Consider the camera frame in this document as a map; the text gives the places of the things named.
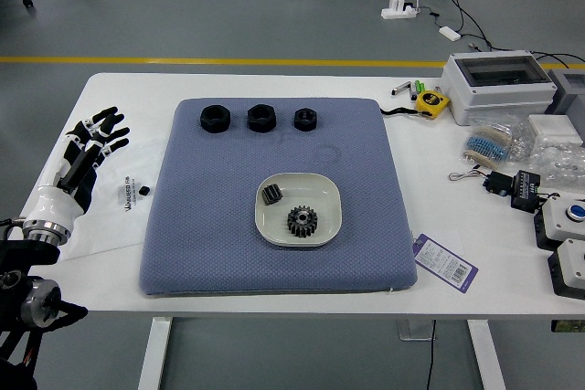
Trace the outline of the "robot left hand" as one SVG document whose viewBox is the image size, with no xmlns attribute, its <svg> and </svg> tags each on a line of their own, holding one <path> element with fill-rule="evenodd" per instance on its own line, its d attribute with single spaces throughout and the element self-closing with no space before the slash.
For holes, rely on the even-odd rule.
<svg viewBox="0 0 585 390">
<path fill-rule="evenodd" d="M 123 119 L 116 107 L 110 107 L 78 121 L 61 136 L 41 173 L 29 221 L 73 230 L 75 219 L 90 208 L 98 168 L 129 143 L 130 129 L 119 126 Z"/>
</svg>

